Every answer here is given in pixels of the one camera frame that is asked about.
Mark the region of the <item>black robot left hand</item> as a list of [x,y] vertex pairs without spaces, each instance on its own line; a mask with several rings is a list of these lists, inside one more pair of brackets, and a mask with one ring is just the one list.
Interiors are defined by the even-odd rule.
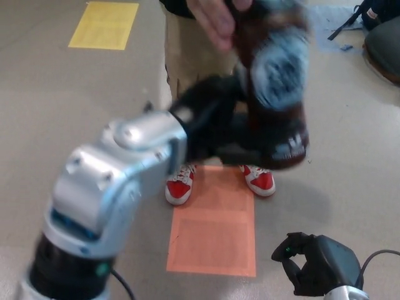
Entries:
[[168,111],[187,136],[185,163],[218,157],[228,165],[262,164],[259,151],[244,147],[250,135],[241,118],[234,115],[242,96],[235,76],[209,76],[171,104]]

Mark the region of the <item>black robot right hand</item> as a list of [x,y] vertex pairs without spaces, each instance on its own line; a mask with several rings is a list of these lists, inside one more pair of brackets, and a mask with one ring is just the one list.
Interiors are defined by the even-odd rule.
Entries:
[[296,296],[369,299],[355,253],[330,237],[289,233],[271,259],[282,264]]

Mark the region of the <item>person's bare right hand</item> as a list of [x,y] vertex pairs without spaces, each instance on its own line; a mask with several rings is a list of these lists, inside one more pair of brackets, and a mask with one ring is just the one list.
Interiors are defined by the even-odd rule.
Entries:
[[189,0],[189,10],[205,30],[211,42],[221,51],[232,48],[235,20],[224,1]]

